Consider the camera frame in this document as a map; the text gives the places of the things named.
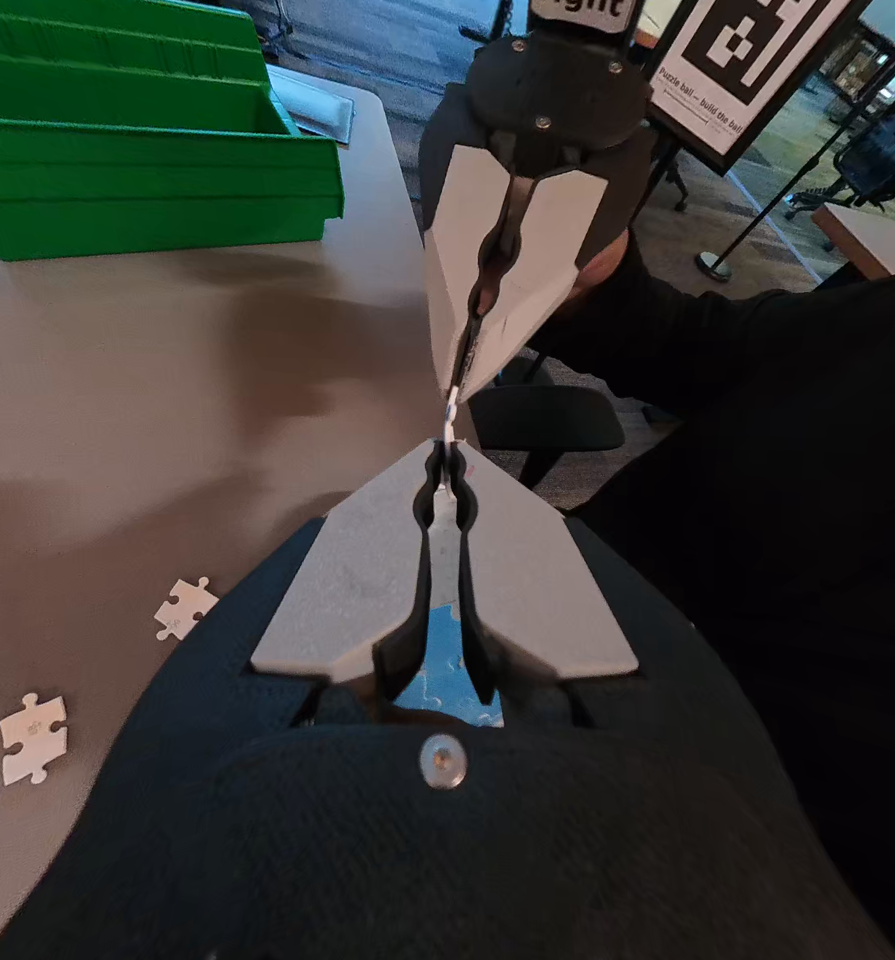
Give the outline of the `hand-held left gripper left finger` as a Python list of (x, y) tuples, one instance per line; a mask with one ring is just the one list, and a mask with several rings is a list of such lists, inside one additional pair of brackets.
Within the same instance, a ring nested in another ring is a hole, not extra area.
[(438, 481), (429, 439), (325, 515), (251, 656), (256, 672), (400, 696), (427, 650)]

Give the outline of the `person's right hand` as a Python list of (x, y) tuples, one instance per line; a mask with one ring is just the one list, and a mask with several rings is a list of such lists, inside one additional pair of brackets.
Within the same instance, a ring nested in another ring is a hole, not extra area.
[(630, 242), (630, 229), (625, 229), (609, 246), (605, 246), (580, 270), (568, 294), (573, 301), (592, 293), (619, 270)]

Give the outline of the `person's right forearm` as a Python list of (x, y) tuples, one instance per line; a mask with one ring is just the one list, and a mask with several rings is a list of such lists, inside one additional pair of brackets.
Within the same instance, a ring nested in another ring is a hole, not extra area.
[(637, 238), (618, 270), (567, 300), (528, 341), (537, 354), (682, 420), (769, 372), (815, 387), (848, 439), (895, 441), (895, 275), (741, 299), (678, 290), (646, 267)]

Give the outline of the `black white marker sign board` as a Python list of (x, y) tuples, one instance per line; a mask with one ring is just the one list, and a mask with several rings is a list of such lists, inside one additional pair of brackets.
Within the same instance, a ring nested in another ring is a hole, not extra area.
[(866, 1), (682, 2), (647, 66), (648, 116), (725, 175)]

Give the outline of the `person's black clothed torso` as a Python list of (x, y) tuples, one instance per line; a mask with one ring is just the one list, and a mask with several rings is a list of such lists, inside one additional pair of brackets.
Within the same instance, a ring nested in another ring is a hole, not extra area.
[(571, 514), (691, 620), (895, 947), (895, 414), (686, 422)]

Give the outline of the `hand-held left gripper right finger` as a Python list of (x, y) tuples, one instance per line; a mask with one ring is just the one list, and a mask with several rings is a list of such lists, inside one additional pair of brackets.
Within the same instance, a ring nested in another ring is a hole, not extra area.
[(481, 702), (638, 670), (559, 510), (463, 440), (451, 445), (451, 489), (463, 659)]

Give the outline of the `light wooden side table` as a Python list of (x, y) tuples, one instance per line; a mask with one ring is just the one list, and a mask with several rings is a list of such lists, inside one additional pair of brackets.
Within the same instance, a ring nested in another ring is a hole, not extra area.
[(852, 207), (824, 203), (811, 221), (867, 280), (895, 276), (895, 221)]

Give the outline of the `black office chair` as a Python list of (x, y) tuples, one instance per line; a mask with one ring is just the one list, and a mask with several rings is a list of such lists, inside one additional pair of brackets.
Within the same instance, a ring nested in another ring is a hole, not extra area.
[(838, 151), (833, 168), (837, 177), (831, 185), (798, 191), (784, 199), (785, 220), (828, 203), (885, 210), (885, 204), (895, 200), (895, 103)]

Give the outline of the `green stacked plastic bins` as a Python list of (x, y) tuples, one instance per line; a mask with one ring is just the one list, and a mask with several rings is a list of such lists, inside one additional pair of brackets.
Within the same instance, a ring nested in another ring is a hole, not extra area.
[(0, 259), (310, 242), (345, 211), (245, 11), (0, 1)]

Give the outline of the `white backed blue puzzle piece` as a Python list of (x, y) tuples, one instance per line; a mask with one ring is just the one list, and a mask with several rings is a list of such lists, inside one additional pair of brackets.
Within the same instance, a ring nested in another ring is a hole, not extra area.
[(502, 702), (478, 697), (463, 650), (458, 587), (460, 534), (456, 497), (448, 475), (454, 453), (458, 387), (448, 390), (442, 434), (432, 446), (435, 483), (422, 481), (411, 502), (410, 519), (417, 528), (418, 573), (429, 586), (424, 622), (424, 650), (416, 674), (391, 705), (385, 719), (428, 733), (436, 728), (502, 728)]
[(218, 597), (210, 590), (209, 577), (201, 576), (197, 582), (178, 579), (153, 615), (160, 627), (156, 639), (182, 641), (217, 603)]
[(2, 782), (12, 786), (25, 779), (31, 785), (47, 779), (47, 766), (68, 750), (67, 708), (62, 696), (45, 702), (35, 692), (25, 694), (21, 709), (0, 721)]

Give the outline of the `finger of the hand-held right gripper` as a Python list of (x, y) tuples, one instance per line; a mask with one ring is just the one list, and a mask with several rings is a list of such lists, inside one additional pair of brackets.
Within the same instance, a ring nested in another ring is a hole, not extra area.
[(537, 182), (520, 222), (518, 254), (481, 319), (459, 400), (485, 387), (564, 302), (607, 186), (605, 179), (577, 170)]
[(424, 232), (431, 354), (444, 395), (457, 387), (457, 397), (467, 399), (478, 390), (467, 343), (478, 320), (482, 251), (498, 232), (509, 186), (510, 175), (488, 150), (455, 146)]

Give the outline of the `black floor stand pole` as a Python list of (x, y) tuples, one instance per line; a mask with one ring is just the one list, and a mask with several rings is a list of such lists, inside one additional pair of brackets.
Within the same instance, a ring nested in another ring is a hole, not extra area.
[[(887, 7), (887, 2), (872, 2), (864, 10), (733, 164), (728, 179), (752, 206), (753, 219), (723, 252), (699, 253), (699, 271), (729, 282), (731, 258), (743, 244), (753, 245), (762, 228), (815, 279), (835, 271), (835, 248), (812, 221), (814, 212), (788, 221), (785, 198), (830, 186), (838, 176), (836, 154), (895, 104), (895, 7)], [(853, 209), (895, 219), (895, 199), (884, 210), (872, 205)]]

